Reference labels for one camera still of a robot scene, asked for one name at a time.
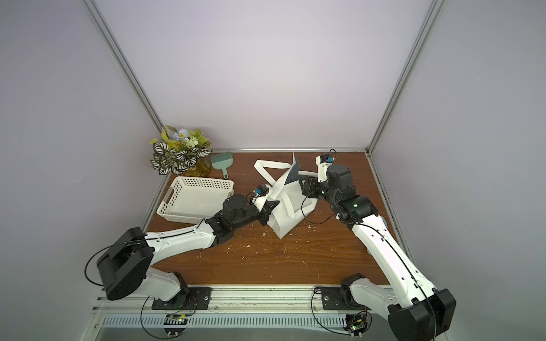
gray floor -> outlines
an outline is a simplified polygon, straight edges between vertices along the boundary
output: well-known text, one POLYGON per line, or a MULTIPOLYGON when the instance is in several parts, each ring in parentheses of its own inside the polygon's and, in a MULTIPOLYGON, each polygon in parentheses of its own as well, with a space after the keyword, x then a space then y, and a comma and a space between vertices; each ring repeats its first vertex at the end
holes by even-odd
MULTIPOLYGON (((150 333, 165 337, 162 330, 149 330, 150 333)), ((103 328, 97 338, 98 341, 151 341, 154 338, 148 336, 138 328, 103 328)), ((177 338, 180 341, 347 341, 347 336, 336 335, 327 331, 311 331, 295 328, 189 328, 177 338)), ((374 314, 374 320, 370 329, 363 335, 362 340, 396 341, 386 320, 374 314)))

bag handle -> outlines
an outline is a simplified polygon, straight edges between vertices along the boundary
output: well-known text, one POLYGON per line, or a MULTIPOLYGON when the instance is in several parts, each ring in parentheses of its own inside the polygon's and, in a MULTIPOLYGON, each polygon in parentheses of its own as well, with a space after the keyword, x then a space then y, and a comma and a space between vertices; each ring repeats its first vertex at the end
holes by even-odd
POLYGON ((254 163, 254 168, 260 173, 264 179, 269 182, 271 186, 274 186, 277 182, 273 177, 265 170, 266 168, 276 168, 276 169, 288 169, 292 167, 290 163, 286 162, 277 162, 277 161, 267 161, 267 160, 256 160, 254 163))

artificial flower arrangement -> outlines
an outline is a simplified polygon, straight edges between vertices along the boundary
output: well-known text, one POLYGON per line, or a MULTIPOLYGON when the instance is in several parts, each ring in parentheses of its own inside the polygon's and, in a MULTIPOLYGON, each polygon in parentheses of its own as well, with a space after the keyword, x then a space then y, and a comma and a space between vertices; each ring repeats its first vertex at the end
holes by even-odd
POLYGON ((159 175, 167 175, 170 172, 181 175, 189 172, 189 176, 202 176, 203 172, 197 170, 202 159, 209 156, 212 150, 208 149, 211 145, 209 139, 203 136, 201 129, 190 131, 187 129, 175 129, 166 126, 172 130, 172 139, 169 138, 165 129, 161 131, 161 137, 165 142, 159 142, 158 139, 150 140, 153 145, 153 160, 150 160, 152 167, 159 171, 159 175))

basket handle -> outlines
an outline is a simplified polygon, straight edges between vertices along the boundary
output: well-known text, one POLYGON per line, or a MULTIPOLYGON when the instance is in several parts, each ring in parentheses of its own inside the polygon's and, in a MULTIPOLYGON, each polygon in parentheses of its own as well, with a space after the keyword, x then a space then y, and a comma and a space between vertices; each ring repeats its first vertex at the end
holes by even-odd
POLYGON ((165 202, 165 204, 168 204, 170 197, 173 195, 173 193, 174 193, 174 188, 169 187, 169 189, 167 190, 167 193, 165 193, 165 196, 163 197, 161 201, 165 202))

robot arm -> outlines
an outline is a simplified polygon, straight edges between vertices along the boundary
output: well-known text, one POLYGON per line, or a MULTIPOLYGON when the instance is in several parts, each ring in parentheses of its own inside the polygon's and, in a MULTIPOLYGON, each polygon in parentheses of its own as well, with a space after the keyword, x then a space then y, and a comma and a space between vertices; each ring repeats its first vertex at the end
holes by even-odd
POLYGON ((135 293, 158 297, 172 307, 183 307, 189 300, 189 288, 182 276, 150 266, 190 250, 220 245, 230 240, 236 229, 256 220, 266 225, 278 204, 278 200, 267 201, 259 211, 248 204, 248 198, 238 194, 226 199, 214 217, 188 228, 146 234, 140 228, 127 230, 97 261, 106 297, 119 300, 135 293))
POLYGON ((316 163, 318 177, 302 177, 302 193, 330 204, 336 218, 366 245, 394 290, 393 295, 355 274, 341 284, 347 303, 365 305, 387 319, 398 340, 426 341, 449 329, 456 304, 449 290, 437 290, 402 251, 375 206, 356 194, 347 166, 334 164, 329 154, 316 163))

